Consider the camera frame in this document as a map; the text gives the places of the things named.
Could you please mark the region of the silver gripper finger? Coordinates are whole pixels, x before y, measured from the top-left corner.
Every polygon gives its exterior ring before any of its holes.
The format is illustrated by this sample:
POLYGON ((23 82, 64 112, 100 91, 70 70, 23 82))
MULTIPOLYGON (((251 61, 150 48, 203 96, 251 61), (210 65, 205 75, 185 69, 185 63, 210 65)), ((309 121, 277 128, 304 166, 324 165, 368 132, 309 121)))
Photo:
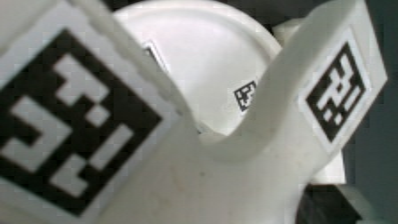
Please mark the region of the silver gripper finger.
POLYGON ((309 185, 299 203, 295 224, 356 224, 363 219, 334 185, 309 185))

